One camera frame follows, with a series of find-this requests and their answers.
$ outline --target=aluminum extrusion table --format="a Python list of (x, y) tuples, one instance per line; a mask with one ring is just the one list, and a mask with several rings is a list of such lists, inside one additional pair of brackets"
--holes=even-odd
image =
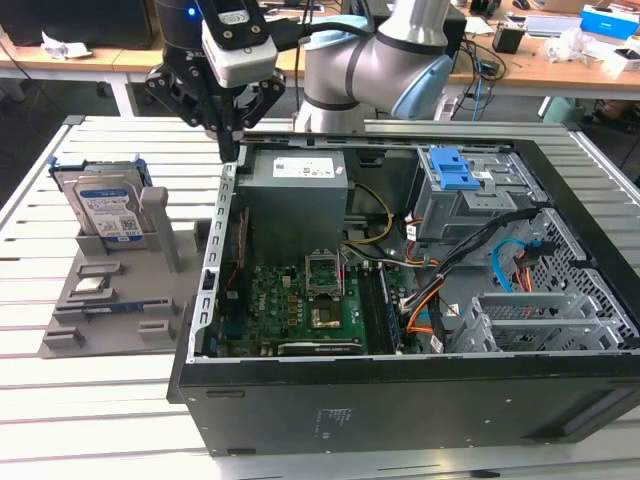
[[(47, 157), (139, 153), (154, 184), (169, 189), (177, 229), (212, 215), (221, 172), (217, 145), (178, 119), (74, 120), (60, 128), (0, 212), (0, 478), (422, 479), (466, 478), (480, 469), (519, 479), (640, 477), (640, 409), (576, 445), (214, 460), (187, 409), (164, 399), (172, 355), (38, 359), (77, 248), (77, 223), (48, 178)], [(271, 120), (259, 128), (288, 130), (289, 123)], [(640, 193), (582, 133), (514, 123), (374, 121), (367, 128), (535, 140), (640, 273)]]

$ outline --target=power supply label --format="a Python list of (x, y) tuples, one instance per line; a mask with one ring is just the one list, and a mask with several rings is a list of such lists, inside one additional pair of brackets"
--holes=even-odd
[(130, 198), (125, 189), (84, 190), (80, 201), (98, 234), (112, 242), (132, 242), (142, 238), (134, 212), (127, 209)]
[(275, 178), (335, 178), (331, 158), (278, 157), (273, 162)]

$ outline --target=cable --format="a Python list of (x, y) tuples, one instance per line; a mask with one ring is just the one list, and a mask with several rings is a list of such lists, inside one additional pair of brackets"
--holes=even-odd
[(358, 35), (359, 37), (368, 37), (370, 34), (366, 30), (363, 30), (358, 27), (354, 27), (353, 25), (348, 25), (346, 23), (340, 22), (327, 22), (327, 23), (318, 23), (316, 25), (309, 25), (306, 29), (306, 32), (309, 34), (318, 33), (318, 32), (326, 32), (328, 30), (339, 30), (341, 32), (352, 33), (354, 35)]
[(370, 262), (391, 263), (393, 265), (398, 265), (400, 267), (407, 267), (407, 268), (421, 268), (422, 267), (422, 264), (420, 264), (420, 265), (412, 265), (410, 263), (401, 262), (400, 260), (394, 260), (392, 258), (372, 257), (370, 255), (367, 255), (366, 253), (364, 253), (362, 250), (360, 250), (359, 248), (355, 247), (354, 245), (344, 244), (344, 247), (346, 249), (348, 249), (354, 255), (357, 255), (358, 257), (361, 257), (361, 258), (363, 258), (365, 260), (369, 260)]
[[(32, 81), (34, 83), (34, 85), (38, 86), (38, 84), (35, 82), (35, 80), (33, 78), (31, 78), (31, 75), (29, 75), (21, 66), (20, 64), (18, 64), (18, 62), (11, 56), (11, 54), (9, 53), (9, 50), (7, 50), (7, 47), (4, 46), (4, 44), (2, 42), (0, 42), (0, 48), (2, 48), (2, 51), (7, 55), (7, 57), (9, 57), (9, 60), (11, 60), (11, 63), (13, 63), (16, 68), (18, 70), (20, 70), (20, 72), (22, 72), (22, 74), (29, 79), (30, 81)], [(55, 107), (55, 109), (58, 111), (58, 113), (60, 113), (61, 115), (65, 115), (65, 113), (62, 111), (62, 109), (60, 108), (60, 106), (53, 101), (53, 99), (46, 94), (46, 92), (44, 92), (44, 89), (39, 87), (40, 89), (40, 93), (42, 93), (45, 98), (47, 100), (49, 100), (49, 103), (51, 103), (51, 105), (53, 105)]]
[[(458, 113), (458, 111), (462, 109), (462, 110), (471, 111), (471, 112), (473, 111), (479, 112), (480, 115), (478, 119), (480, 119), (482, 118), (482, 115), (484, 115), (486, 108), (495, 98), (495, 95), (493, 95), (491, 92), (495, 88), (496, 83), (502, 78), (504, 78), (504, 76), (507, 74), (507, 64), (499, 55), (483, 47), (482, 45), (478, 45), (476, 42), (472, 40), (468, 40), (466, 37), (464, 38), (463, 42), (464, 42), (464, 46), (460, 47), (459, 51), (466, 53), (471, 58), (473, 76), (472, 76), (471, 82), (469, 83), (469, 85), (467, 86), (466, 90), (462, 95), (462, 99), (456, 105), (456, 108), (454, 109), (451, 116), (453, 118)], [(489, 75), (487, 74), (486, 71), (482, 70), (482, 62), (481, 62), (482, 59), (478, 55), (478, 49), (484, 50), (485, 52), (489, 53), (499, 61), (500, 66), (498, 67), (498, 70), (495, 72), (494, 75)], [(463, 106), (463, 103), (467, 98), (469, 98), (469, 92), (473, 88), (473, 85), (476, 84), (476, 81), (479, 83), (482, 81), (489, 83), (489, 87), (487, 90), (488, 91), (487, 99), (485, 100), (484, 104), (480, 106), (478, 90), (481, 91), (481, 88), (478, 88), (480, 85), (477, 85), (476, 95), (475, 95), (476, 106), (473, 109), (465, 108)]]
[(478, 113), (478, 104), (480, 103), (480, 94), (482, 93), (482, 65), (478, 61), (478, 73), (480, 74), (480, 79), (478, 80), (478, 87), (476, 88), (476, 106), (473, 109), (473, 116), (471, 117), (471, 121), (476, 121), (476, 114)]
[(624, 168), (624, 166), (627, 164), (627, 162), (631, 158), (631, 154), (636, 149), (638, 144), (640, 144), (640, 135), (638, 135), (638, 138), (636, 138), (636, 141), (633, 142), (633, 145), (631, 145), (631, 148), (629, 149), (629, 153), (627, 153), (627, 155), (625, 155), (625, 157), (622, 159), (622, 162), (620, 163), (620, 166), (618, 167), (620, 170), (622, 170)]
[(373, 15), (371, 15), (371, 8), (369, 8), (369, 0), (359, 0), (362, 9), (364, 10), (364, 16), (367, 19), (367, 30), (369, 33), (375, 33), (376, 25), (373, 22)]
[(407, 323), (407, 333), (423, 332), (423, 333), (433, 334), (433, 328), (431, 327), (414, 327), (414, 325), (416, 323), (416, 319), (418, 318), (418, 314), (422, 311), (422, 309), (429, 302), (429, 300), (431, 300), (436, 295), (436, 293), (438, 293), (438, 291), (443, 287), (443, 285), (444, 285), (444, 280), (442, 280), (442, 282), (439, 283), (438, 285), (434, 286), (431, 293), (429, 293), (425, 297), (425, 299), (420, 303), (420, 305), (418, 305), (418, 308), (416, 308), (413, 314), (411, 315), (411, 318), (409, 319), (409, 323)]
[(504, 240), (498, 242), (498, 244), (491, 251), (491, 266), (493, 267), (493, 271), (496, 274), (496, 278), (498, 279), (498, 282), (500, 282), (500, 285), (502, 285), (502, 288), (504, 288), (504, 291), (507, 293), (511, 293), (513, 292), (513, 289), (511, 288), (511, 285), (509, 284), (508, 280), (504, 276), (504, 273), (502, 273), (502, 269), (500, 268), (500, 249), (507, 243), (516, 243), (522, 248), (525, 248), (527, 244), (522, 240), (518, 240), (517, 238), (505, 238)]
[[(302, 12), (302, 21), (300, 23), (302, 24), (303, 27), (307, 22), (307, 14), (309, 13), (311, 1), (312, 0), (307, 0), (307, 3), (305, 4), (304, 10)], [(294, 82), (294, 87), (296, 89), (296, 111), (300, 110), (300, 84), (298, 81), (299, 70), (300, 70), (300, 41), (298, 41), (298, 46), (296, 47), (296, 61), (295, 61), (295, 66), (293, 68), (293, 71), (294, 71), (293, 82)]]
[(462, 261), (468, 254), (485, 245), (493, 235), (503, 226), (518, 220), (527, 220), (534, 218), (540, 213), (540, 208), (525, 208), (515, 212), (505, 213), (499, 217), (486, 223), (479, 230), (470, 234), (467, 238), (459, 242), (453, 247), (447, 255), (440, 260), (440, 264), (434, 270), (431, 276), (429, 286), (418, 290), (406, 299), (404, 299), (403, 307), (412, 309), (413, 305), (420, 302), (425, 296), (429, 295), (433, 285), (439, 280), (444, 281), (451, 269)]
[(42, 82), (42, 87), (40, 88), (40, 90), (38, 90), (38, 93), (36, 94), (36, 98), (33, 100), (33, 103), (31, 104), (31, 107), (29, 108), (29, 115), (27, 116), (27, 121), (29, 123), (31, 123), (31, 116), (33, 115), (33, 109), (36, 108), (38, 100), (40, 99), (40, 94), (42, 92), (44, 92), (45, 84), (46, 84), (45, 82)]
[(379, 242), (384, 238), (386, 238), (386, 236), (389, 235), (389, 233), (391, 232), (391, 229), (393, 228), (393, 213), (391, 212), (391, 209), (389, 208), (389, 206), (384, 202), (384, 200), (382, 200), (380, 195), (374, 192), (371, 188), (367, 187), (363, 183), (356, 183), (355, 186), (357, 188), (362, 188), (363, 190), (366, 190), (373, 198), (375, 198), (378, 201), (380, 205), (382, 205), (382, 208), (384, 208), (385, 212), (387, 213), (387, 226), (385, 227), (384, 231), (380, 235), (376, 235), (375, 237), (365, 238), (364, 240), (348, 240), (343, 243), (344, 245), (369, 245), (370, 243)]
[(233, 273), (229, 277), (229, 280), (227, 281), (227, 284), (224, 287), (224, 291), (225, 292), (231, 286), (231, 283), (236, 278), (236, 275), (238, 275), (238, 270), (240, 270), (240, 264), (242, 263), (242, 257), (244, 256), (244, 246), (243, 246), (243, 243), (242, 243), (242, 230), (243, 230), (243, 228), (244, 228), (244, 214), (241, 213), (240, 214), (240, 228), (238, 229), (238, 261), (236, 262), (236, 268), (233, 269)]

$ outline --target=white paper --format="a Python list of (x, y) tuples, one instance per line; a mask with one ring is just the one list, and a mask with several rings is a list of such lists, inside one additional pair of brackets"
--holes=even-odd
[(464, 31), (474, 35), (489, 35), (493, 33), (493, 28), (483, 18), (467, 17), (467, 26), (464, 27)]
[(87, 47), (84, 43), (60, 42), (54, 38), (49, 37), (44, 32), (42, 32), (42, 42), (43, 43), (42, 45), (40, 45), (40, 47), (50, 56), (58, 60), (66, 60), (67, 58), (82, 58), (92, 55), (91, 51), (87, 50)]
[(616, 48), (620, 47), (618, 45), (611, 45), (610, 43), (594, 40), (589, 42), (584, 50), (584, 54), (598, 60), (604, 60), (611, 55)]

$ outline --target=black cable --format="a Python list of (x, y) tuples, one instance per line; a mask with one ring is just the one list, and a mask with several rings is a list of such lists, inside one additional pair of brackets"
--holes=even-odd
[(477, 75), (476, 60), (475, 60), (475, 57), (474, 57), (473, 53), (471, 51), (469, 51), (469, 50), (466, 50), (466, 49), (460, 49), (460, 51), (466, 53), (471, 58), (471, 64), (473, 66), (473, 77), (471, 78), (471, 82), (467, 86), (467, 89), (462, 94), (462, 98), (458, 102), (458, 105), (456, 105), (456, 108), (453, 110), (453, 113), (451, 114), (451, 119), (452, 120), (453, 120), (453, 117), (456, 116), (456, 113), (458, 113), (458, 111), (462, 108), (462, 104), (467, 99), (467, 96), (469, 95), (469, 92), (473, 88), (473, 84), (476, 83), (476, 75)]
[(620, 163), (620, 166), (618, 167), (620, 170), (622, 170), (624, 168), (624, 166), (627, 164), (627, 162), (631, 158), (631, 154), (636, 149), (638, 144), (640, 144), (640, 135), (638, 135), (638, 138), (636, 138), (636, 141), (633, 142), (633, 145), (631, 145), (631, 148), (629, 149), (629, 153), (627, 153), (627, 155), (624, 157), (624, 159)]
[(62, 109), (60, 108), (60, 106), (53, 101), (53, 99), (47, 95), (43, 90), (42, 87), (39, 87), (38, 84), (35, 82), (35, 80), (31, 77), (31, 75), (29, 75), (19, 64), (18, 62), (11, 56), (11, 54), (9, 53), (9, 51), (7, 50), (7, 48), (4, 46), (4, 44), (2, 42), (0, 42), (0, 48), (2, 48), (2, 50), (4, 51), (4, 53), (7, 55), (7, 57), (9, 57), (9, 60), (11, 60), (11, 63), (13, 63), (15, 65), (15, 67), (20, 70), (20, 72), (22, 72), (22, 74), (29, 80), (31, 80), (39, 89), (40, 89), (40, 93), (42, 93), (45, 98), (47, 100), (49, 100), (49, 102), (51, 103), (51, 105), (53, 105), (55, 107), (56, 110), (58, 110), (58, 113), (60, 113), (61, 115), (66, 115)]
[[(487, 82), (489, 82), (489, 87), (487, 89), (488, 91), (487, 98), (484, 104), (477, 107), (477, 111), (480, 112), (480, 115), (478, 118), (482, 118), (482, 115), (484, 115), (485, 110), (495, 98), (495, 95), (492, 94), (491, 92), (495, 88), (496, 83), (502, 78), (504, 78), (504, 76), (507, 74), (507, 65), (499, 55), (483, 47), (482, 45), (478, 45), (476, 42), (472, 40), (468, 40), (466, 37), (463, 39), (463, 43), (465, 44), (465, 46), (461, 47), (459, 51), (466, 53), (471, 58), (471, 65), (473, 67), (473, 77), (471, 79), (471, 83), (469, 83), (467, 89), (464, 91), (462, 98), (460, 99), (460, 102), (458, 102), (458, 104), (456, 105), (456, 108), (451, 114), (451, 118), (453, 118), (458, 113), (459, 110), (466, 110), (466, 111), (474, 110), (471, 108), (464, 107), (463, 103), (467, 98), (469, 98), (469, 92), (473, 88), (473, 85), (476, 83), (476, 81), (479, 81), (479, 78), (482, 78), (483, 80), (486, 80)], [(482, 61), (482, 59), (478, 56), (478, 48), (490, 53), (493, 57), (497, 58), (498, 61), (500, 62), (500, 67), (502, 68), (499, 67), (494, 75), (487, 75), (485, 71), (478, 71), (477, 64)]]
[(371, 8), (369, 8), (369, 0), (359, 0), (359, 3), (367, 19), (367, 30), (369, 30), (369, 33), (375, 33), (376, 24), (373, 22), (373, 15), (371, 15)]
[[(302, 12), (302, 26), (304, 27), (307, 22), (307, 14), (309, 13), (309, 8), (311, 6), (311, 0), (307, 0), (307, 3), (304, 6), (304, 10)], [(294, 75), (293, 75), (293, 83), (296, 89), (296, 111), (300, 110), (300, 88), (298, 82), (298, 70), (300, 68), (300, 41), (298, 41), (298, 46), (296, 47), (296, 62), (294, 66)]]
[(339, 30), (341, 32), (353, 33), (359, 37), (367, 37), (370, 35), (366, 30), (340, 22), (318, 23), (317, 25), (309, 25), (309, 28), (307, 28), (309, 34), (326, 32), (327, 30)]
[(479, 230), (476, 230), (464, 240), (458, 242), (445, 257), (440, 260), (440, 264), (433, 271), (429, 280), (429, 286), (415, 292), (405, 300), (405, 306), (412, 308), (413, 305), (419, 304), (433, 290), (434, 285), (439, 285), (440, 281), (444, 281), (451, 269), (461, 262), (467, 255), (485, 245), (491, 237), (503, 226), (519, 220), (527, 220), (534, 218), (540, 213), (540, 208), (525, 208), (515, 212), (505, 213), (499, 217), (486, 223)]

